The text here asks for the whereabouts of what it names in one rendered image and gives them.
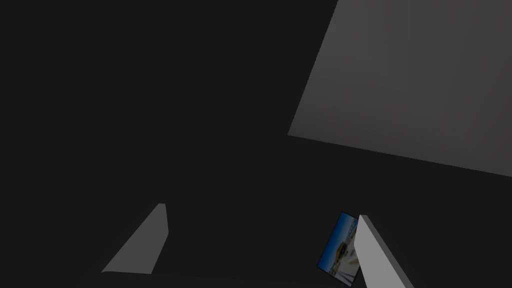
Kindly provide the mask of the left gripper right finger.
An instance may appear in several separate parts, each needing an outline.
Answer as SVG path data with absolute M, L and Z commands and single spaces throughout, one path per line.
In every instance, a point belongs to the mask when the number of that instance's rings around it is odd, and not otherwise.
M 368 215 L 358 218 L 354 247 L 367 288 L 414 288 Z

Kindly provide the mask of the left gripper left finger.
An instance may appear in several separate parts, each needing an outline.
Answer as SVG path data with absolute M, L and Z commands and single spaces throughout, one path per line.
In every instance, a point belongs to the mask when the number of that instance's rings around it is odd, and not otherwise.
M 102 272 L 151 274 L 169 235 L 167 209 L 159 203 Z

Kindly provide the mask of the blue framed wall picture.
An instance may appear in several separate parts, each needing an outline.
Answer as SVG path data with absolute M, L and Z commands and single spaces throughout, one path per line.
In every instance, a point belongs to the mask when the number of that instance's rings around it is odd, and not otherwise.
M 355 248 L 359 219 L 342 212 L 317 263 L 317 267 L 350 288 L 361 269 Z

